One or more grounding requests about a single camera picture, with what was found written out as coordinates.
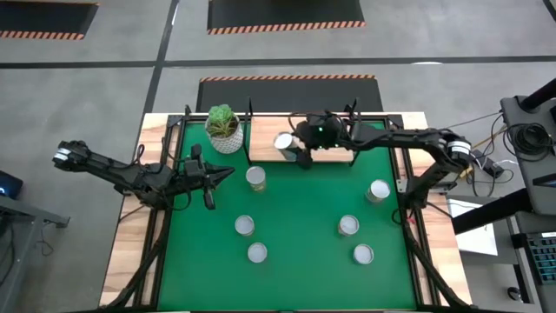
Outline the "plain silver-lidded tin can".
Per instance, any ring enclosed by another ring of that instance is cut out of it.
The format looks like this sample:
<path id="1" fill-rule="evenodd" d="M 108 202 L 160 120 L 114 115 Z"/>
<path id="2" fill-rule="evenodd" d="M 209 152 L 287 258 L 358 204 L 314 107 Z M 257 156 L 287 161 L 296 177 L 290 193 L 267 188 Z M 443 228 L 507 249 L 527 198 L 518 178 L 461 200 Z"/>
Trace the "plain silver-lidded tin can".
<path id="1" fill-rule="evenodd" d="M 295 162 L 301 148 L 295 141 L 295 137 L 287 132 L 280 132 L 274 140 L 274 147 L 282 154 L 288 162 Z"/>

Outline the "black metal table frame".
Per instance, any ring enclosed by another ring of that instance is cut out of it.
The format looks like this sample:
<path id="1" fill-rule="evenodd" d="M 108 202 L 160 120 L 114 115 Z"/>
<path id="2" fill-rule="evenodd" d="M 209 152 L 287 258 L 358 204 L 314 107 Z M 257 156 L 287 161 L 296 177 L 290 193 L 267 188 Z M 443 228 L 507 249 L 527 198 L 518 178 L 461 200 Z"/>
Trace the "black metal table frame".
<path id="1" fill-rule="evenodd" d="M 162 154 L 161 138 L 167 135 L 167 121 L 170 116 L 183 115 L 183 113 L 147 113 L 143 116 L 136 146 L 145 145 L 143 160 L 145 163 L 160 161 Z M 424 112 L 364 112 L 363 116 L 387 116 L 394 119 L 400 116 L 405 129 L 425 129 L 428 128 Z M 179 130 L 170 130 L 168 139 L 170 140 L 170 152 L 175 152 Z M 433 159 L 422 150 L 408 150 L 408 156 L 404 156 L 402 162 L 402 150 L 395 150 L 396 166 L 399 171 L 400 179 L 409 178 L 410 168 L 414 175 L 421 175 L 433 164 Z M 445 213 L 448 212 L 447 199 L 439 193 L 429 192 L 428 202 L 438 206 Z M 121 216 L 130 213 L 139 207 L 139 202 L 135 196 L 126 196 L 122 202 Z M 158 239 L 161 233 L 163 218 L 165 213 L 159 211 L 150 213 L 150 210 L 143 208 L 129 215 L 116 227 L 115 241 L 113 243 L 107 274 L 105 276 L 99 307 L 104 307 L 114 301 L 121 293 L 123 287 L 131 280 L 143 259 L 143 246 L 147 250 L 153 243 L 148 243 L 150 238 L 153 241 Z M 440 213 L 430 204 L 423 210 L 415 211 L 413 222 L 410 222 L 411 230 L 416 240 L 420 241 L 421 248 L 427 253 L 430 262 L 442 275 L 447 285 L 464 302 L 470 304 L 472 298 L 467 284 L 467 279 L 458 249 L 456 236 L 453 226 L 448 216 Z M 418 291 L 421 293 L 424 304 L 435 304 L 447 306 L 447 300 L 434 285 L 426 269 L 423 267 L 417 256 L 413 256 L 413 261 L 418 273 Z M 137 291 L 124 306 L 146 307 L 154 305 L 155 300 L 151 296 L 155 295 L 155 275 L 162 274 L 162 270 L 157 270 L 158 258 L 147 271 L 142 283 L 139 283 Z"/>

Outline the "white triangle-pattern plant pot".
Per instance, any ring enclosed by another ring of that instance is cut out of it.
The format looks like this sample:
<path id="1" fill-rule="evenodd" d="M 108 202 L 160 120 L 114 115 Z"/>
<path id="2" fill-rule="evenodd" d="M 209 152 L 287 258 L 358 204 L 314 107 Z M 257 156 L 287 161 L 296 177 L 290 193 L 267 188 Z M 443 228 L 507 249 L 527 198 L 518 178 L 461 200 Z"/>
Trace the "white triangle-pattern plant pot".
<path id="1" fill-rule="evenodd" d="M 222 154 L 235 153 L 243 145 L 243 129 L 238 116 L 223 126 L 213 126 L 207 119 L 204 128 L 213 148 Z"/>

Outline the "Peas label tin can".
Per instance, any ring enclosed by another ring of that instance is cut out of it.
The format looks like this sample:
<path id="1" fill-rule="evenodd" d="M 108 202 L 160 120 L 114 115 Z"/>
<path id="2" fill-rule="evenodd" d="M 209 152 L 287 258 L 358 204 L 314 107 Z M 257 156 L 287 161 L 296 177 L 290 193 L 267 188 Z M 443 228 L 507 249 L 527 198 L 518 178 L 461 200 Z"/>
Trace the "Peas label tin can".
<path id="1" fill-rule="evenodd" d="M 371 203 L 381 203 L 390 196 L 390 193 L 389 184 L 384 180 L 377 179 L 370 183 L 366 198 Z"/>

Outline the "green succulent plant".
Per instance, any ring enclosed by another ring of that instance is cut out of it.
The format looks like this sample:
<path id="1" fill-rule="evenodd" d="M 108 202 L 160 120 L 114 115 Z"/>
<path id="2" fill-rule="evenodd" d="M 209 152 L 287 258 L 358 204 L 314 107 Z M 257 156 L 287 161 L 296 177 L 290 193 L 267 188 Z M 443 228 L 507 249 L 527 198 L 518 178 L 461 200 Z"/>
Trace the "green succulent plant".
<path id="1" fill-rule="evenodd" d="M 210 108 L 207 131 L 212 137 L 230 137 L 237 129 L 237 125 L 236 115 L 227 104 L 220 104 Z"/>

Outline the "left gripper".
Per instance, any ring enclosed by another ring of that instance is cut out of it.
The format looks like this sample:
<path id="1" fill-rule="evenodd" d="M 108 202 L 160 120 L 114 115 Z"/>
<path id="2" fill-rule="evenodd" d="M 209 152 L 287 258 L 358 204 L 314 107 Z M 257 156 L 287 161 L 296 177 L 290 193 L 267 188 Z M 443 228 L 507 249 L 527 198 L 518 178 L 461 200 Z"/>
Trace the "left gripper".
<path id="1" fill-rule="evenodd" d="M 199 189 L 203 190 L 205 207 L 208 210 L 214 210 L 215 200 L 213 191 L 224 179 L 234 172 L 234 167 L 213 164 L 208 165 L 207 172 L 206 163 L 202 157 L 202 146 L 199 143 L 193 145 L 191 147 L 190 157 L 184 162 L 183 173 L 186 177 L 186 195 L 188 201 L 182 210 L 190 206 L 192 201 L 191 192 Z"/>

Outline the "black power adapter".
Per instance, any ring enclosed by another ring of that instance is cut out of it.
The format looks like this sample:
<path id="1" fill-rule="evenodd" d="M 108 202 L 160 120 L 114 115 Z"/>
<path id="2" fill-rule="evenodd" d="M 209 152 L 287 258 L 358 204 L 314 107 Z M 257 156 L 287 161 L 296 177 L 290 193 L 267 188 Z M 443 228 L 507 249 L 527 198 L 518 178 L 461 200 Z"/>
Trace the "black power adapter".
<path id="1" fill-rule="evenodd" d="M 495 161 L 479 150 L 473 150 L 472 155 L 477 165 L 488 175 L 497 178 L 503 173 L 504 170 Z"/>

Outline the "Mushroom label short can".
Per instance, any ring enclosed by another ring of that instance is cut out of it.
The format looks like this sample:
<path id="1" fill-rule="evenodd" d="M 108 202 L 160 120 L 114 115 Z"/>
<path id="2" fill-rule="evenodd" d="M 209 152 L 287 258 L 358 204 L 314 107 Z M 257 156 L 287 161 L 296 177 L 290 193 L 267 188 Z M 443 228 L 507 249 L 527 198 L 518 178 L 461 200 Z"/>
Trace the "Mushroom label short can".
<path id="1" fill-rule="evenodd" d="M 262 263 L 268 256 L 268 250 L 263 243 L 252 243 L 248 247 L 248 259 L 252 263 Z"/>

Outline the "orange red label tin can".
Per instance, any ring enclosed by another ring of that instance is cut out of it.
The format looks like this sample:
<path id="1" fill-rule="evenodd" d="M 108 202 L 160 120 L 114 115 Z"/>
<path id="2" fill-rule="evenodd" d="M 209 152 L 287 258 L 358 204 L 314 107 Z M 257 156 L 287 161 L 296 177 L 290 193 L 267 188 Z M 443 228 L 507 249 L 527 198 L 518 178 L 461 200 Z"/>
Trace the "orange red label tin can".
<path id="1" fill-rule="evenodd" d="M 338 223 L 338 232 L 342 236 L 353 236 L 360 228 L 359 220 L 353 215 L 343 216 Z"/>

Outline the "dark screen device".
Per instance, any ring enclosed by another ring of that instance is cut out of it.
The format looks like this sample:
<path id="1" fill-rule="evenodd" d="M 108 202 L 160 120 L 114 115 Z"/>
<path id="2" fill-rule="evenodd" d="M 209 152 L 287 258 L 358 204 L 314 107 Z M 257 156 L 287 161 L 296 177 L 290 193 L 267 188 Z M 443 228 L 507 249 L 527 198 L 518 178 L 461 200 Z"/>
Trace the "dark screen device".
<path id="1" fill-rule="evenodd" d="M 0 196 L 17 199 L 23 187 L 20 178 L 0 170 Z"/>

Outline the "green label tin can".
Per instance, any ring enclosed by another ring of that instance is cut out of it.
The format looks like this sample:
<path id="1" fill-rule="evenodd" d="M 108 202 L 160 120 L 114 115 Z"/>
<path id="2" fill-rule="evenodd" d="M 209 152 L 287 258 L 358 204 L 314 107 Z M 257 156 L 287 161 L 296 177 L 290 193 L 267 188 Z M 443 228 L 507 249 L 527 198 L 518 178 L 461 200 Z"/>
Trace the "green label tin can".
<path id="1" fill-rule="evenodd" d="M 251 236 L 255 231 L 255 222 L 251 216 L 242 215 L 235 219 L 235 231 L 241 236 Z"/>

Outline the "light blue short can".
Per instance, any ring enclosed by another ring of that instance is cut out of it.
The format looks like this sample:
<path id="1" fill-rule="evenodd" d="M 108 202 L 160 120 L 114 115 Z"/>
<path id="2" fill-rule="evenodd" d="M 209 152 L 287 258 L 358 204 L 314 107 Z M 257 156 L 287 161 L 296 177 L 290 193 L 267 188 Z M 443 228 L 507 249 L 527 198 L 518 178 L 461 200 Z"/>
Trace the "light blue short can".
<path id="1" fill-rule="evenodd" d="M 358 244 L 353 250 L 353 258 L 358 264 L 368 265 L 374 260 L 374 251 L 367 244 Z"/>

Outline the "grey equipment stand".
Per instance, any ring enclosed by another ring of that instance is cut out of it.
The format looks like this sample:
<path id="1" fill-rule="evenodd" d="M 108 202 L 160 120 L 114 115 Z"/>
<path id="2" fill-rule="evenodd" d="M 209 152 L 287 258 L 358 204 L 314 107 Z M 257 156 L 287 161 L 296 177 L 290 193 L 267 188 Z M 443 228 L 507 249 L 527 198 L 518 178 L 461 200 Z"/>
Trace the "grey equipment stand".
<path id="1" fill-rule="evenodd" d="M 556 216 L 556 98 L 532 111 L 520 107 L 524 99 L 500 101 L 507 126 L 503 144 L 518 160 L 535 213 Z"/>

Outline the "black keyboard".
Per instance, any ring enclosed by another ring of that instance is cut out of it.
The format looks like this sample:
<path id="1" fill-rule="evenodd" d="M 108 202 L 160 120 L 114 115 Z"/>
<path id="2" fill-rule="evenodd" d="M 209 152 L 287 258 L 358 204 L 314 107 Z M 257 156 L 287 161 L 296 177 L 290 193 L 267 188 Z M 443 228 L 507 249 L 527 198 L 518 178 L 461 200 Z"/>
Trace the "black keyboard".
<path id="1" fill-rule="evenodd" d="M 556 231 L 527 234 L 526 252 L 539 284 L 556 284 Z"/>

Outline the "Cherries label tin can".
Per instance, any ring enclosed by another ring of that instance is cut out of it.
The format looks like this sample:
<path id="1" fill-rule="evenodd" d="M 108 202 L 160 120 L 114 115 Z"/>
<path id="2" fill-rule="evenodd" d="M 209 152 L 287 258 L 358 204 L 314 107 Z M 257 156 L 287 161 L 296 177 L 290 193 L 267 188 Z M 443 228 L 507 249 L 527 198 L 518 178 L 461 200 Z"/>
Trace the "Cherries label tin can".
<path id="1" fill-rule="evenodd" d="M 253 191 L 262 192 L 266 188 L 266 172 L 260 166 L 251 166 L 246 171 L 246 180 Z"/>

